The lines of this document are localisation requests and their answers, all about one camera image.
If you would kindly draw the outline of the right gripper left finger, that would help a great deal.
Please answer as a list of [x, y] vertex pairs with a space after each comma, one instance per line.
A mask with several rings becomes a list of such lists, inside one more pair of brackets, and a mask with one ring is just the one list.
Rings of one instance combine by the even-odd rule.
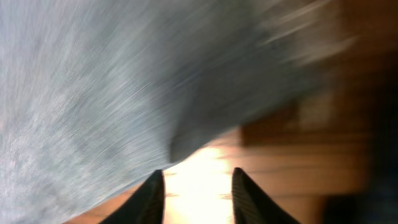
[[165, 184], [162, 170], [155, 170], [146, 181], [100, 224], [162, 224]]

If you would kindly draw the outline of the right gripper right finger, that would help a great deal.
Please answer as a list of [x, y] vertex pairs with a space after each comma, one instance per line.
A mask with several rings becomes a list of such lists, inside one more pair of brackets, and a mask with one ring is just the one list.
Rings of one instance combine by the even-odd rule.
[[300, 224], [240, 167], [233, 171], [231, 195], [235, 224]]

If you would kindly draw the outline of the light blue denim jeans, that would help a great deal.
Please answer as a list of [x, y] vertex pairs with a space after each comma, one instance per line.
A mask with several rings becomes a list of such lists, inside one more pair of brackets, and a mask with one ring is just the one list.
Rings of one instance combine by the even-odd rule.
[[62, 223], [316, 88], [336, 1], [1, 0], [1, 222]]

